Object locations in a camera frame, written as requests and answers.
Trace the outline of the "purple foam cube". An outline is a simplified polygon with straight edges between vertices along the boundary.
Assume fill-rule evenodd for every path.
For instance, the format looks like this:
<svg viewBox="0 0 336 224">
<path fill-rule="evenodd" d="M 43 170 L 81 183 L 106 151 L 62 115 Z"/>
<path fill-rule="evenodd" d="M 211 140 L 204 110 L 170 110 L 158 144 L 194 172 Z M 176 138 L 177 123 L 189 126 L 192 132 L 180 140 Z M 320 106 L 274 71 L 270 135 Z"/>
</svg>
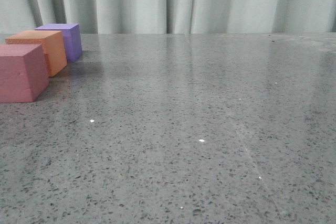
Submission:
<svg viewBox="0 0 336 224">
<path fill-rule="evenodd" d="M 79 24 L 45 24 L 36 30 L 59 30 L 62 32 L 67 62 L 75 62 L 82 55 Z"/>
</svg>

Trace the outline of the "grey pleated curtain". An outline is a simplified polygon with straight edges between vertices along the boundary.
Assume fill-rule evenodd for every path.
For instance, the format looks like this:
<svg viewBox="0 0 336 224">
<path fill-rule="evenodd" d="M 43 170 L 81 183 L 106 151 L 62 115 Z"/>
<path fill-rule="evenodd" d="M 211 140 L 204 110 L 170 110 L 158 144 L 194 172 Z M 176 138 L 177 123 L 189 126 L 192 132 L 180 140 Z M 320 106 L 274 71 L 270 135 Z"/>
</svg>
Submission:
<svg viewBox="0 0 336 224">
<path fill-rule="evenodd" d="M 78 23 L 83 33 L 335 31 L 335 0 L 1 0 L 1 32 Z"/>
</svg>

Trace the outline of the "orange foam cube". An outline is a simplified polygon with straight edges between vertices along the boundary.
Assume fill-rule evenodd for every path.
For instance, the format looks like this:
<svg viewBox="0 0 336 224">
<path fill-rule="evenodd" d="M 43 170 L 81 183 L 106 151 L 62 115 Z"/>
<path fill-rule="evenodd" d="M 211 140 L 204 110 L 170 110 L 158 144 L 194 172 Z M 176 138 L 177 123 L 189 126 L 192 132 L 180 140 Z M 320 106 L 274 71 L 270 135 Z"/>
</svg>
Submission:
<svg viewBox="0 0 336 224">
<path fill-rule="evenodd" d="M 59 30 L 26 30 L 5 38 L 6 44 L 41 44 L 48 76 L 53 77 L 66 65 L 62 32 Z"/>
</svg>

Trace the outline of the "pink foam cube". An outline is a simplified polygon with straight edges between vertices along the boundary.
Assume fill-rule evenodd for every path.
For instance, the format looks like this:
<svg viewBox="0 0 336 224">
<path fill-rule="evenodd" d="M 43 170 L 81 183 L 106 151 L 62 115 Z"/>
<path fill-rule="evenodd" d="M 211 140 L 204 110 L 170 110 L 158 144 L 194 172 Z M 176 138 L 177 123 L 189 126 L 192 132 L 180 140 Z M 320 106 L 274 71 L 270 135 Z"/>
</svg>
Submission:
<svg viewBox="0 0 336 224">
<path fill-rule="evenodd" d="M 1 103 L 33 102 L 48 84 L 40 44 L 1 44 Z"/>
</svg>

